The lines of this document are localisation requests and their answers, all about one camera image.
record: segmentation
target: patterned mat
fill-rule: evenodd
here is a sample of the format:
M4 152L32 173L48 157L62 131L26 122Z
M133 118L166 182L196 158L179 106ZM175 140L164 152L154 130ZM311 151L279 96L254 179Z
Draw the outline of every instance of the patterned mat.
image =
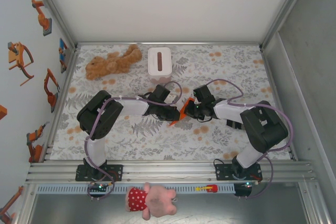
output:
M85 66L94 56L124 53L128 45L82 46L72 76L65 108L52 149L51 159L82 159L84 139L87 136L76 120L79 110L99 91L107 90L113 96L133 97L153 91L149 82L147 54L151 47L140 45L143 59L131 67L127 74L111 74L95 81L85 78ZM181 109L192 89L210 80L224 78L242 88L245 95L240 103L267 100L274 105L264 62L258 46L168 45L172 53L172 79L182 86L183 96L177 107ZM173 93L179 88L167 86ZM226 82L209 86L215 98L230 98L237 90ZM152 116L121 116L106 137L108 160L213 160L231 159L248 143L242 130L225 126L225 120L200 123L191 118L169 126L168 122ZM289 159L286 151L269 154L272 159Z

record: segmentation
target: purple cable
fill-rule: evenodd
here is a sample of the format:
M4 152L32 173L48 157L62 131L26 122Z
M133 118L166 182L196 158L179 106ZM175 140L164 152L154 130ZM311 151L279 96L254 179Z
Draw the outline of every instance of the purple cable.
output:
M176 103L178 102L178 100L179 100L179 99L181 98L181 96L182 96L182 87L181 87L181 85L180 85L178 82L176 82L176 81L170 81L170 82L166 83L166 85L168 85L169 83L174 83L174 84L178 85L178 87L180 88L180 95L178 96L178 99L176 100L176 102L172 102L172 103L158 103L158 102L152 102L152 101L149 101L149 100L146 100L146 99L143 99L143 98L135 98L135 97L112 97L112 98L107 99L107 100L104 102L104 104L102 105L102 107L100 108L99 113L98 113L98 115L97 115L97 117L96 117L95 123L94 123L93 126L92 126L90 135L87 136L87 137L85 138L85 143L84 143L84 151L85 151L85 154L86 154L86 156L87 156L87 159L88 159L89 163L90 163L95 169L97 169L97 170L100 171L101 173L105 174L105 175L111 180L111 182L112 182L112 189L111 189L110 191L108 191L104 196L102 196L102 197L100 197L100 198L97 198L97 200L106 198L106 197L107 197L109 194L111 194L112 191L114 190L114 179L112 178L112 176L111 176L110 174L108 174L107 172L105 172L104 170L100 169L99 166L97 166L97 165L92 161L92 159L91 159L90 156L89 156L89 152L88 152L88 140L89 140L90 138L92 138L93 133L94 133L95 130L96 130L96 127L97 127L97 125L98 125L99 119L100 119L100 117L101 117L101 115L102 115L102 113L103 113L103 111L104 111L106 105L107 105L110 101L113 101L113 100L128 100L128 101L130 101L130 100L139 100L139 101L143 101L143 102L147 102L147 103L152 103L152 104L160 105L160 106L169 106L169 105L176 104ZM88 190L87 190L87 194L88 194L89 197L91 197L91 199L92 199L93 197L92 197L92 195L90 195L90 189L91 189L93 186L94 186L94 185L88 187Z
M210 82L208 82L206 85L209 85L211 83L213 83L214 81L225 81L227 83L230 83L232 86L234 86L236 89L238 89L238 91L240 92L240 95L236 96L236 97L232 97L230 99L227 100L227 104L229 105L232 105L232 106L237 106L237 107L264 107L264 108L268 108L268 109L271 109L271 110L274 110L276 112L278 112L280 115L283 116L283 118L285 118L285 120L287 121L287 124L288 124L288 127L289 127L289 132L290 132L290 136L289 136L289 141L287 144L285 144L283 147L280 147L280 148L276 148L276 149L271 149L269 150L268 152L277 152L277 151L282 151L284 149L286 149L288 146L290 146L290 144L293 142L293 137L294 137L294 129L293 129L293 125L292 123L290 122L289 118L279 109L277 109L276 107L273 107L273 106L270 106L270 105L266 105L266 104L239 104L239 103L232 103L231 101L234 100L234 99L238 99L240 97L242 97L244 95L242 89L240 87L238 87L237 85L235 85L233 82L231 81L228 81L228 80L225 80L225 79L215 79L215 80L212 80ZM262 195L271 185L272 183L272 180L273 180L273 174L274 174L274 169L273 169L273 164L271 162L271 160L266 156L268 152L265 152L258 160L262 160L263 158L266 158L271 166L271 178L267 184L267 186L265 187L264 190L262 190L261 192L259 192L258 194L256 195L253 195L253 196L249 196L247 197L248 199L253 199L253 198L257 198L259 197L260 195Z

